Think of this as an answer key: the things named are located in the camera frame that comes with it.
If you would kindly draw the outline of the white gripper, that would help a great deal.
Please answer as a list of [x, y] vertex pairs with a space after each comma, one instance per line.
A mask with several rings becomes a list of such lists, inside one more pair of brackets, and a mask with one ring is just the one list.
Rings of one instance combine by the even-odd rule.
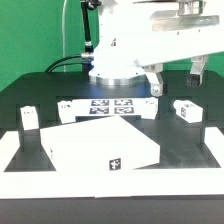
[[135, 0], [133, 6], [140, 17], [133, 64], [146, 66], [151, 95], [163, 95], [159, 63], [187, 58], [192, 62], [187, 86], [199, 87], [207, 55], [224, 52], [224, 0]]

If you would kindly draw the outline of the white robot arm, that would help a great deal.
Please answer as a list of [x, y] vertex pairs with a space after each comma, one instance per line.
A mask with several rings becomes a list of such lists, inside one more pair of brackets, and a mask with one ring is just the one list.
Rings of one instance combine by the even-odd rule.
[[211, 54], [224, 52], [224, 0], [102, 0], [99, 44], [89, 78], [129, 85], [144, 78], [163, 94], [168, 62], [190, 59], [187, 85], [202, 84]]

